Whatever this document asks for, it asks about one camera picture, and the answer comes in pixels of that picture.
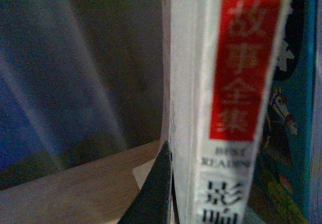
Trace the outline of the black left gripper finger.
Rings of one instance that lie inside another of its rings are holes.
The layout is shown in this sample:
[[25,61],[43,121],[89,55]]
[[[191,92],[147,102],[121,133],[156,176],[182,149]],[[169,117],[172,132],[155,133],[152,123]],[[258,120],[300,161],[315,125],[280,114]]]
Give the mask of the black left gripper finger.
[[140,192],[118,223],[170,223],[172,178],[172,153],[165,141]]

